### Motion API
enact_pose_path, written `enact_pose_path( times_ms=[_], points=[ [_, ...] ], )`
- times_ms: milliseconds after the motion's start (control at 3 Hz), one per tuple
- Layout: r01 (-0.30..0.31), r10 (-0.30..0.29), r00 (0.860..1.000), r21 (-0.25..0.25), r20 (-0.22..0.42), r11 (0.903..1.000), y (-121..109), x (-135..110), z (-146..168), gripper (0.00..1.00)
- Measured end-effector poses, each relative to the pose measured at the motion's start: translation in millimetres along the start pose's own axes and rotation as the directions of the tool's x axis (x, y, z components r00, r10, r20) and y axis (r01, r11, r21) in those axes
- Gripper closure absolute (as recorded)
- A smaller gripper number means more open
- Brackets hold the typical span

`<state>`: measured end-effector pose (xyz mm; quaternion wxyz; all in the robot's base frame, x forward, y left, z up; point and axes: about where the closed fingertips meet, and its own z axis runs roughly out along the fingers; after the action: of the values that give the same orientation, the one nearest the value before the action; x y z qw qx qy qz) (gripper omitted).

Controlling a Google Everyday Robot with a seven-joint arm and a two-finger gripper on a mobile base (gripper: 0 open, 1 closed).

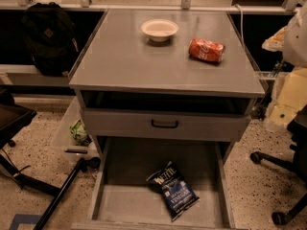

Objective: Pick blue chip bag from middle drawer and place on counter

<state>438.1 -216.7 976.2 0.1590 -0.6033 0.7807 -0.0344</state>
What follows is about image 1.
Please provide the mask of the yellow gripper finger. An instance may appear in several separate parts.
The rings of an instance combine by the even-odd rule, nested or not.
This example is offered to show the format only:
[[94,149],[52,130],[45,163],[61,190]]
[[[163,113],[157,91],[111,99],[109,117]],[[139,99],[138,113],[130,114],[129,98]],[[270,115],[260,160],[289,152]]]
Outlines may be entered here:
[[274,35],[263,42],[262,48],[271,52],[281,52],[283,50],[285,32],[286,28],[281,28]]
[[275,132],[287,125],[307,104],[307,69],[295,68],[292,72],[280,72],[273,85],[264,126]]

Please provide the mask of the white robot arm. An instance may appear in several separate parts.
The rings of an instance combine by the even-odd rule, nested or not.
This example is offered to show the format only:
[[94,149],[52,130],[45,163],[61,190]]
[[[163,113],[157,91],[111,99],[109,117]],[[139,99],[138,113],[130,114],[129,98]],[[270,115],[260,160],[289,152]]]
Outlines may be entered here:
[[307,104],[307,4],[287,26],[266,39],[262,48],[281,52],[283,60],[295,67],[286,76],[279,74],[273,86],[265,127],[276,131],[286,127]]

